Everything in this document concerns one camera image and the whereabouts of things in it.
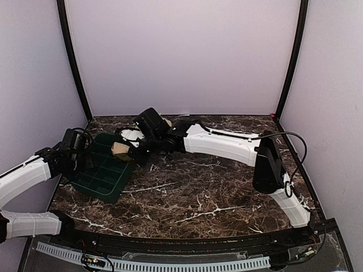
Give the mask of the striped brown red sock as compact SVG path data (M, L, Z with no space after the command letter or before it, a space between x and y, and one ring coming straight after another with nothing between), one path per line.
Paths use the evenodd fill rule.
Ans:
M129 162L133 159L128 155L130 147L126 144L114 142L111 147L111 153L112 155L123 162Z

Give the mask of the green plastic divided tray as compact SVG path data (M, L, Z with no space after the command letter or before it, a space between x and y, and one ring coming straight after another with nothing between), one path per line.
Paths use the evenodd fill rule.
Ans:
M116 137L110 133L100 133L94 138L91 149L94 167L72 178L70 183L75 190L105 203L118 201L135 166L112 155L115 141Z

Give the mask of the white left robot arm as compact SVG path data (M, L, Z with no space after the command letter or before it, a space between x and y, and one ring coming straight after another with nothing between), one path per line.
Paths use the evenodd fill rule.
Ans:
M51 180L58 175L75 176L93 168L91 152L75 149L54 150L44 148L24 163L1 174L1 242L16 237L57 235L68 247L76 247L80 235L74 221L65 213L12 212L4 207L30 188Z

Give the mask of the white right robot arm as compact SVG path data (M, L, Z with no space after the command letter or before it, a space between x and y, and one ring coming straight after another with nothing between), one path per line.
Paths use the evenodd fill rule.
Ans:
M259 193L269 195L287 215L295 228L289 240L301 246L311 237L312 220L307 202L294 191L292 175L283 165L275 140L275 133L241 134L215 130L197 121L146 121L135 119L134 127L115 131L112 155L122 161L145 164L151 154L191 153L207 154L235 160L254 168L252 186Z

